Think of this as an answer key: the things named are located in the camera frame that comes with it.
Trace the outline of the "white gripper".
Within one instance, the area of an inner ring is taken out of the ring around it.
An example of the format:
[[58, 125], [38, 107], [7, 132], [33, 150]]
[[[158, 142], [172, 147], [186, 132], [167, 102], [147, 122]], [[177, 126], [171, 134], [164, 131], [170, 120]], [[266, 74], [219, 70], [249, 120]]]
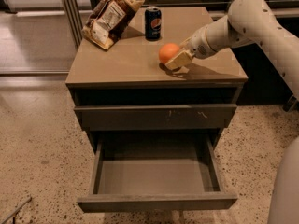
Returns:
[[213, 56], [222, 49], [232, 46], [233, 33], [228, 17], [224, 16], [210, 24], [207, 24], [191, 37], [186, 38], [180, 43], [182, 49], [178, 54], [171, 58], [165, 67], [175, 70], [192, 62], [193, 57], [205, 59]]

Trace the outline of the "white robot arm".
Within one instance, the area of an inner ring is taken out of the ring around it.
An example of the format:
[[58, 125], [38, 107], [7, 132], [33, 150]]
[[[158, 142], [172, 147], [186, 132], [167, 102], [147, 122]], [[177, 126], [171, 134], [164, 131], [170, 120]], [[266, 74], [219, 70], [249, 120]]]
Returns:
[[[227, 15], [187, 38], [165, 66], [175, 70], [226, 48], [257, 44], [299, 99], [299, 38], [284, 29], [264, 0], [234, 0]], [[299, 137], [278, 167], [267, 224], [299, 224]]]

